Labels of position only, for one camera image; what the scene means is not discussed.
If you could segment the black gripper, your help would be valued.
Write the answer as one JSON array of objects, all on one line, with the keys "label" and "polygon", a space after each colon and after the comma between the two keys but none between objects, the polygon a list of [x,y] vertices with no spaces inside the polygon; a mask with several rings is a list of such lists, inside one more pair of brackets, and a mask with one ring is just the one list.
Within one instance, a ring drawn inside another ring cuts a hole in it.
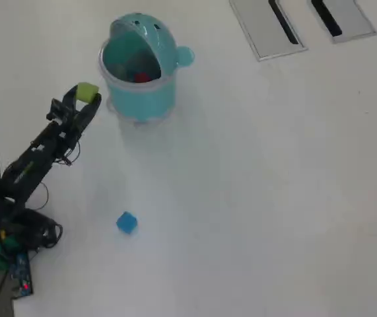
[{"label": "black gripper", "polygon": [[88,127],[100,107],[102,96],[96,93],[91,103],[76,109],[77,88],[75,85],[63,96],[63,105],[59,106],[59,118],[61,119],[61,133],[59,136],[66,143],[77,143],[83,131]]}]

